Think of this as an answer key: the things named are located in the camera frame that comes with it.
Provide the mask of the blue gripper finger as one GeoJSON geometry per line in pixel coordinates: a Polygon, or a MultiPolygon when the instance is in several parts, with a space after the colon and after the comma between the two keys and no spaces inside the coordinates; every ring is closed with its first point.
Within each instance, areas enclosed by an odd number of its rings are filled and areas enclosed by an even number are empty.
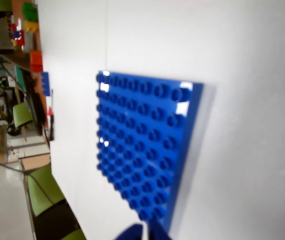
{"type": "Polygon", "coordinates": [[[135,223],[121,232],[115,240],[142,240],[143,225],[135,223]]]}
{"type": "Polygon", "coordinates": [[[156,220],[148,222],[148,239],[149,240],[171,240],[163,227],[156,220]]]}

